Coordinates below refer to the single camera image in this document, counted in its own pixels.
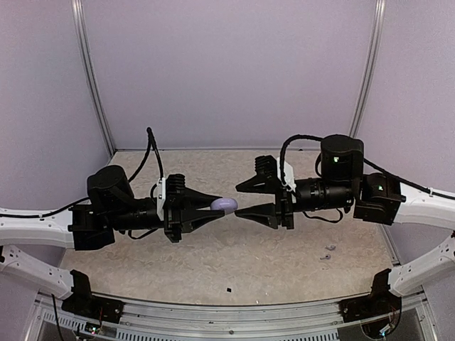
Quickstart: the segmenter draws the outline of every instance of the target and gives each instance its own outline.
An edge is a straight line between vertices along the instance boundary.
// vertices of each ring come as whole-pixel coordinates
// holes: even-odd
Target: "beige floor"
[[[254,175],[263,151],[166,151],[167,174],[183,173],[186,184],[204,193],[233,197],[240,207],[273,201],[271,195],[236,193]],[[112,163],[131,175],[143,153],[117,153]],[[297,178],[314,176],[315,152],[290,151]],[[153,154],[132,183],[136,197],[149,194],[158,178]],[[327,216],[337,217],[336,212]],[[174,303],[251,305],[294,303],[369,291],[373,275],[390,267],[385,243],[374,224],[349,215],[338,224],[295,214],[296,229],[273,230],[229,215],[184,234],[171,244],[162,231],[99,251],[68,250],[62,266],[90,277],[92,289],[130,298]],[[326,245],[336,245],[329,252]],[[320,257],[330,253],[330,260]]]

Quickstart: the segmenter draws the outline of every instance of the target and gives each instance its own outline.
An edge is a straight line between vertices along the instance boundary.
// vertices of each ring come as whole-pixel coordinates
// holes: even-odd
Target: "black cable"
[[[149,157],[149,154],[150,154],[150,149],[151,147],[153,146],[154,147],[154,150],[155,150],[155,155],[156,155],[156,158],[158,160],[158,166],[159,166],[159,169],[160,169],[160,178],[163,177],[163,164],[161,163],[161,158],[159,157],[159,153],[158,153],[158,149],[156,148],[156,142],[155,142],[155,137],[153,135],[153,132],[151,130],[150,127],[147,128],[147,134],[149,136],[149,142],[147,144],[147,150],[144,154],[144,157],[142,158],[142,161],[141,163],[139,164],[139,167],[136,169],[136,171],[133,173],[133,175],[128,179],[128,182],[132,182],[134,180],[135,177],[137,177],[137,175],[141,172],[142,168],[144,167],[146,161],[147,161],[147,158]],[[82,199],[79,199],[79,200],[76,200],[75,202],[72,202],[66,206],[63,206],[55,211],[50,211],[49,213],[45,213],[43,215],[9,215],[9,214],[6,214],[6,213],[1,213],[0,214],[0,217],[5,217],[5,218],[19,218],[19,219],[37,219],[37,218],[47,218],[47,217],[51,217],[53,215],[56,215],[60,212],[63,212],[65,210],[67,210],[68,208],[71,208],[73,206],[76,206],[77,204],[81,203],[82,201],[86,201],[88,200],[89,197],[83,197]]]
[[[155,204],[156,204],[156,199],[154,197],[154,191],[155,191],[156,187],[157,187],[156,184],[154,184],[150,189],[150,198],[151,198],[151,201],[153,201]]]
[[[401,183],[404,183],[405,185],[408,185],[410,187],[413,187],[417,190],[421,190],[423,193],[426,193],[426,194],[431,194],[431,195],[436,195],[437,197],[443,197],[445,199],[450,199],[450,200],[455,200],[455,197],[452,196],[452,195],[447,195],[447,194],[443,194],[443,193],[438,193],[438,192],[432,192],[429,188],[427,187],[424,187],[422,185],[419,185],[418,183],[413,183],[412,181],[409,181],[409,180],[406,180],[404,178],[401,178],[400,176],[398,175],[395,175],[395,174],[392,174],[391,172],[385,170],[384,168],[374,164],[373,162],[367,160],[366,158],[363,159],[363,162],[365,162],[365,164],[369,165],[370,167],[374,168],[375,170],[377,171],[380,171],[381,173],[385,174],[385,175],[388,175],[390,176],[391,178],[394,178],[395,180],[398,180],[400,181]]]
[[[65,341],[62,335],[62,330],[60,329],[60,323],[58,322],[58,315],[57,315],[57,303],[55,303],[55,296],[52,295],[52,302],[54,304],[54,314],[55,314],[55,324],[57,325],[58,336],[60,336],[60,341]]]
[[[144,234],[141,234],[139,237],[134,237],[134,236],[133,236],[133,231],[129,230],[129,231],[128,231],[128,237],[130,237],[130,238],[133,239],[133,240],[138,240],[138,239],[142,239],[142,238],[144,238],[144,237],[147,237],[149,234],[152,234],[152,233],[154,233],[154,232],[157,231],[157,230],[158,230],[158,229],[151,229],[151,230],[145,232]]]
[[[284,181],[284,158],[286,156],[286,149],[289,146],[289,144],[291,144],[292,141],[296,140],[311,140],[321,142],[322,138],[313,135],[293,135],[283,143],[282,149],[279,151],[280,179],[282,180],[283,184],[286,184],[286,182]]]
[[[398,315],[397,324],[393,327],[393,329],[388,334],[386,334],[386,336],[389,336],[394,331],[396,331],[396,329],[398,328],[398,325],[400,324],[400,321],[401,321],[401,314],[402,314],[402,301],[400,300],[400,314]]]
[[[6,217],[6,218],[20,218],[20,219],[36,219],[36,218],[47,218],[52,215],[56,215],[60,212],[63,212],[64,210],[67,210],[68,208],[72,206],[76,206],[77,204],[81,203],[82,201],[88,200],[88,197],[83,197],[82,199],[76,200],[75,202],[72,202],[66,206],[63,206],[59,208],[58,210],[55,211],[50,211],[49,213],[45,213],[44,215],[8,215],[8,214],[0,214],[0,217]]]
[[[152,139],[153,139],[153,133],[151,132],[150,127],[147,128],[147,136],[149,137],[149,140],[147,141],[147,149],[145,150],[144,157],[142,158],[141,163],[139,164],[139,167],[136,169],[136,171],[131,175],[128,179],[128,182],[132,182],[137,175],[142,171],[142,168],[144,167],[145,163],[147,162],[147,159],[149,158],[150,154],[150,149],[151,149],[151,144],[152,144]]]
[[[314,163],[314,172],[316,173],[316,175],[320,178],[322,178],[322,175],[321,173],[319,172],[319,165],[321,164],[321,153],[319,153],[318,155],[318,158],[316,159],[316,162]]]
[[[158,162],[159,168],[159,178],[161,179],[164,177],[163,163],[161,162],[161,157],[159,155],[158,146],[156,145],[154,133],[151,131],[150,127],[147,128],[147,134],[151,138],[151,146],[155,152],[156,162]]]
[[[303,214],[308,219],[322,220],[323,222],[330,222],[331,224],[336,224],[336,223],[340,222],[343,219],[343,213],[338,208],[336,210],[340,214],[340,217],[337,220],[330,220],[330,219],[326,219],[324,217],[318,217],[318,216],[313,216],[312,217],[312,216],[309,216],[306,212],[303,212]]]

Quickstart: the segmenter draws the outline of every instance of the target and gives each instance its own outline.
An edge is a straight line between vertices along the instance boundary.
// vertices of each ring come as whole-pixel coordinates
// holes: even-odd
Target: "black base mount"
[[[98,321],[119,323],[124,303],[92,295],[87,275],[76,270],[72,270],[70,274],[74,280],[73,294],[63,301],[62,310]]]
[[[356,298],[347,298],[339,303],[340,312],[345,323],[391,313],[400,310],[401,297],[393,295],[388,284],[390,269],[375,275],[371,293]]]

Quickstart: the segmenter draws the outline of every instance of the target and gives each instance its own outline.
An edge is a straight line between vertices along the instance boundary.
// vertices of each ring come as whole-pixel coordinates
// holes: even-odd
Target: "lavender wall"
[[[389,1],[359,133],[370,160],[410,180],[450,191],[455,191],[454,56],[453,1]],[[390,231],[402,261],[429,251],[448,235],[410,224]],[[441,340],[453,340],[455,275],[424,287]]]
[[[375,1],[84,1],[118,148],[278,147],[346,134]]]
[[[0,206],[60,207],[106,164],[69,1],[0,1]],[[61,249],[27,248],[51,264]],[[36,288],[0,275],[0,340],[19,340]]]

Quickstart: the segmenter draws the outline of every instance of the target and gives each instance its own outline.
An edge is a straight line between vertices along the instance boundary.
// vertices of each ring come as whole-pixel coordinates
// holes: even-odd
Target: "metal grate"
[[[135,332],[133,330],[119,330],[117,329],[117,339],[121,341],[191,341],[194,340],[191,337],[183,339],[176,339],[172,337],[158,337],[156,335],[150,335],[142,332]],[[329,330],[325,332],[309,333],[305,335],[295,335],[290,338],[282,339],[280,337],[267,338],[267,340],[273,341],[339,341],[338,332],[336,330]]]
[[[44,310],[43,319],[46,322],[55,324],[55,316],[53,311],[49,311],[47,309]],[[67,328],[70,330],[76,331],[77,328],[79,330],[84,330],[84,326],[86,321],[79,317],[73,317],[66,315],[65,312],[59,312],[58,314],[58,322],[62,328]],[[133,329],[127,329],[125,325],[119,325],[117,327],[117,335],[115,338],[107,337],[106,335],[100,335],[103,339],[108,340],[120,340],[120,341],[196,341],[193,337],[182,337],[182,338],[174,338],[172,336],[165,336],[165,335],[154,335],[153,333],[146,333],[146,332],[139,332]],[[216,338],[205,338],[204,340],[207,341],[218,341],[221,339]],[[256,338],[252,337],[249,340],[266,340],[266,341],[339,341],[338,338],[338,331],[336,329],[327,330],[323,332],[313,332],[313,333],[306,333],[301,335],[294,335],[293,337],[266,337],[266,338]]]

